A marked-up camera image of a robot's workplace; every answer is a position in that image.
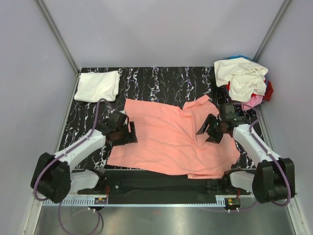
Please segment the salmon pink t shirt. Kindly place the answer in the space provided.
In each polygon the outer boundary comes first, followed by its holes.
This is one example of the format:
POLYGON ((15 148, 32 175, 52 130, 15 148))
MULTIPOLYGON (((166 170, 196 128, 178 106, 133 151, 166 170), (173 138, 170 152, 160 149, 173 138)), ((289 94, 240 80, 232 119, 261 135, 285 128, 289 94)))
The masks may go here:
POLYGON ((220 143, 197 135, 209 114, 218 109, 203 95, 182 108, 126 99, 124 109, 134 122, 138 142, 112 148, 108 165, 139 168, 189 179, 221 178, 238 161, 235 141, 225 135, 220 143))

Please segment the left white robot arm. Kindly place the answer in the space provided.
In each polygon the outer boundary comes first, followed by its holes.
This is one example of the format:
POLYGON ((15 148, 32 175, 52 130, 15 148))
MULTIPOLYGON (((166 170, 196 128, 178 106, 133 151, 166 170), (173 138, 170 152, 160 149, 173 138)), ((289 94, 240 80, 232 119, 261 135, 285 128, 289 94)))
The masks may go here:
POLYGON ((92 170, 74 173, 75 167, 105 144, 113 146, 137 143, 133 121, 116 129, 99 123, 78 141, 54 154, 43 153, 35 167, 31 180, 33 195, 38 201, 62 202, 68 194, 90 189, 96 194, 105 190, 105 181, 92 170))

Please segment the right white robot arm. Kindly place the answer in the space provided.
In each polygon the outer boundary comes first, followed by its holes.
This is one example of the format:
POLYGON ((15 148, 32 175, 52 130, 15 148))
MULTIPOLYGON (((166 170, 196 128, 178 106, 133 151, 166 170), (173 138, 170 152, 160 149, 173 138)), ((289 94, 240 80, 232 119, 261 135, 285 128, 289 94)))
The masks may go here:
POLYGON ((207 142, 221 143, 229 135, 238 142, 256 165, 254 173, 229 170, 223 175, 224 192, 233 194, 239 188, 253 193, 257 202, 287 206, 295 196, 294 163, 282 158, 256 134, 244 117, 221 119, 209 114, 197 134, 207 133, 207 142))

